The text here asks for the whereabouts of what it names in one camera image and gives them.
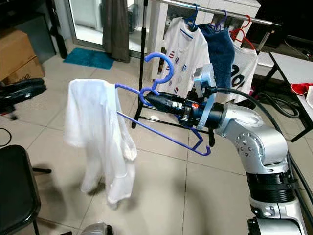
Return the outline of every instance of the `clothes rack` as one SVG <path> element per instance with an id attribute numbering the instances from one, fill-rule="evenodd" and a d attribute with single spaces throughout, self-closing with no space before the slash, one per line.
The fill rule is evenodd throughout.
<path id="1" fill-rule="evenodd" d="M 181 2 L 181 1 L 176 1 L 176 0 L 151 0 L 151 1 L 156 1 L 156 2 L 160 2 L 160 3 L 168 4 L 168 5 L 173 5 L 173 6 L 179 6 L 182 8 L 188 8 L 188 9 L 194 9 L 194 10 L 196 9 L 195 5 L 193 5 L 193 4 L 185 3 L 185 2 Z M 143 62 L 144 62 L 143 59 L 144 59 L 144 53 L 145 53 L 144 51 L 145 51 L 145 41 L 146 41 L 146 33 L 147 33 L 147 29 L 146 29 L 147 7 L 148 7 L 148 0 L 144 0 L 143 1 L 142 29 L 141 29 L 139 91 L 142 89 L 142 79 L 143 79 Z M 222 10 L 210 9 L 210 8 L 205 8 L 205 7 L 201 7 L 201 6 L 198 6 L 197 9 L 198 9 L 198 11 L 203 11 L 203 12 L 213 13 L 213 14 L 218 14 L 218 15 L 224 15 L 225 14 L 225 12 Z M 240 19 L 243 21 L 249 20 L 249 18 L 245 15 L 232 13 L 232 12 L 228 12 L 227 16 L 237 18 L 237 19 Z M 257 19 L 257 18 L 252 18 L 252 17 L 250 18 L 250 21 L 253 23 L 256 23 L 256 24 L 263 24 L 263 25 L 268 26 L 268 31 L 265 33 L 264 37 L 262 38 L 262 40 L 261 40 L 261 42 L 257 48 L 257 53 L 259 53 L 261 51 L 262 47 L 264 46 L 266 40 L 270 36 L 270 34 L 274 33 L 277 28 L 281 27 L 281 24 L 274 23 L 271 21 L 261 20 L 261 19 Z M 145 120 L 155 121 L 155 122 L 159 122 L 159 123 L 163 123 L 163 124 L 168 124 L 168 125 L 184 128 L 183 126 L 178 125 L 178 124 L 174 124 L 174 123 L 170 123 L 170 122 L 166 122 L 166 121 L 162 121 L 162 120 L 157 120 L 157 119 L 141 116 L 140 114 L 141 114 L 142 108 L 156 110 L 153 107 L 143 105 L 143 103 L 140 101 L 140 99 L 138 99 L 137 111 L 136 111 L 136 114 L 134 117 L 135 120 L 139 120 L 139 118 L 141 118 L 141 119 L 145 119 Z M 135 122 L 132 122 L 132 128 L 133 129 L 136 128 Z"/>

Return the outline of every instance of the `black cable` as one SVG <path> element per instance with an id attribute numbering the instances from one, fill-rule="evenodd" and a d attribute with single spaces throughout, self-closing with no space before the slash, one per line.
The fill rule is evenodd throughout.
<path id="1" fill-rule="evenodd" d="M 277 97 L 271 97 L 268 94 L 264 93 L 264 92 L 259 92 L 258 95 L 263 96 L 264 98 L 266 98 L 269 103 L 278 111 L 280 112 L 282 115 L 289 117 L 289 118 L 298 118 L 299 117 L 299 111 L 297 110 L 297 108 L 291 104 L 288 101 L 285 101 L 283 99 L 277 98 Z M 285 104 L 286 106 L 288 106 L 293 114 L 288 113 L 287 111 L 285 111 L 279 104 L 278 102 L 281 102 L 283 104 Z"/>
<path id="2" fill-rule="evenodd" d="M 11 133 L 7 129 L 0 128 L 0 130 L 4 130 L 4 131 L 6 131 L 9 134 L 9 141 L 6 144 L 0 145 L 0 147 L 5 147 L 5 146 L 7 146 L 11 142 L 12 135 L 11 135 Z"/>
<path id="3" fill-rule="evenodd" d="M 242 92 L 242 91 L 238 91 L 238 90 L 235 90 L 235 89 L 230 89 L 230 88 L 211 88 L 210 89 L 212 93 L 216 93 L 216 92 L 230 92 L 230 93 L 235 93 L 235 94 L 239 94 L 245 98 L 247 98 L 248 100 L 250 100 L 254 105 L 258 106 L 265 114 L 266 116 L 269 118 L 270 122 L 273 124 L 273 126 L 275 127 L 275 129 L 277 131 L 279 131 L 281 134 L 282 134 L 282 130 L 280 129 L 280 127 L 278 126 L 277 122 L 275 121 L 275 119 L 272 117 L 272 115 L 267 111 L 267 109 L 258 101 L 256 100 L 255 98 L 249 96 L 248 94 Z M 307 181 L 305 180 L 301 170 L 299 169 L 298 165 L 295 163 L 291 153 L 288 151 L 287 152 L 287 164 L 288 164 L 288 168 L 290 169 L 290 176 L 291 176 L 291 179 L 294 180 L 294 174 L 293 174 L 293 168 L 292 166 L 294 167 L 296 173 L 298 174 L 298 177 L 299 179 L 301 180 L 301 182 L 303 183 L 304 187 L 305 187 L 305 190 L 310 198 L 310 201 L 313 205 L 313 194 L 310 190 L 310 187 L 307 183 Z M 297 196 L 298 194 L 300 194 L 299 192 L 299 189 L 296 189 L 295 190 Z M 303 197 L 300 195 L 300 197 L 298 196 L 298 199 L 301 203 L 301 206 L 303 207 L 304 209 L 304 212 L 305 214 L 307 215 L 308 219 L 309 219 L 309 222 L 310 222 L 310 225 L 311 227 L 313 228 L 313 216 L 311 215 L 308 207 L 307 207 L 307 204 L 306 202 L 304 201 Z"/>

